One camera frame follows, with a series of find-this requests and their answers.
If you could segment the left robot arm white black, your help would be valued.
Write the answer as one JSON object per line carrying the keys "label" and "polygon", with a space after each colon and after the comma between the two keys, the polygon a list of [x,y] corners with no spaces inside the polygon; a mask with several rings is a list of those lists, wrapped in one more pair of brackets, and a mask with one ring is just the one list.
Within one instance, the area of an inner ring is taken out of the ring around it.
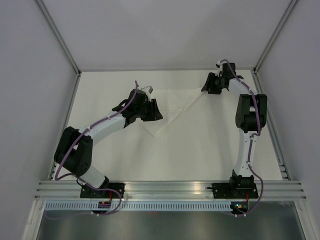
{"label": "left robot arm white black", "polygon": [[91,191],[98,198],[106,197],[109,193],[109,179],[92,165],[93,148],[137,119],[143,122],[162,120],[157,100],[151,98],[152,91],[151,86],[133,89],[128,99],[124,99],[97,122],[83,128],[69,126],[64,129],[53,157],[59,164],[57,172],[61,168],[68,170],[70,174],[92,186]]}

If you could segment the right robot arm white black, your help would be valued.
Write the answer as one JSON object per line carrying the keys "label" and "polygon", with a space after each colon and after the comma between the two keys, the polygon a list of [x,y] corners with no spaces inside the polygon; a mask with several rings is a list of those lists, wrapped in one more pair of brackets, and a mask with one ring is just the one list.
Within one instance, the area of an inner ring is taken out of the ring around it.
{"label": "right robot arm white black", "polygon": [[223,89],[238,97],[235,125],[239,130],[239,147],[235,167],[228,183],[214,183],[210,188],[216,199],[250,198],[257,199],[257,186],[253,173],[254,152],[258,137],[267,122],[268,97],[253,90],[236,74],[236,65],[226,59],[216,64],[220,70],[210,72],[202,92],[220,95]]}

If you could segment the white cloth napkin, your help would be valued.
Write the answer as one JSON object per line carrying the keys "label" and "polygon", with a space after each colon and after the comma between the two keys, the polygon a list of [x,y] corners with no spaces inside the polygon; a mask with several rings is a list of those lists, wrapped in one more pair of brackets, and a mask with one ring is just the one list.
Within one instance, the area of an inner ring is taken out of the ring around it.
{"label": "white cloth napkin", "polygon": [[180,90],[154,90],[151,97],[156,99],[163,119],[140,121],[142,127],[154,138],[172,122],[179,118],[203,94],[200,88]]}

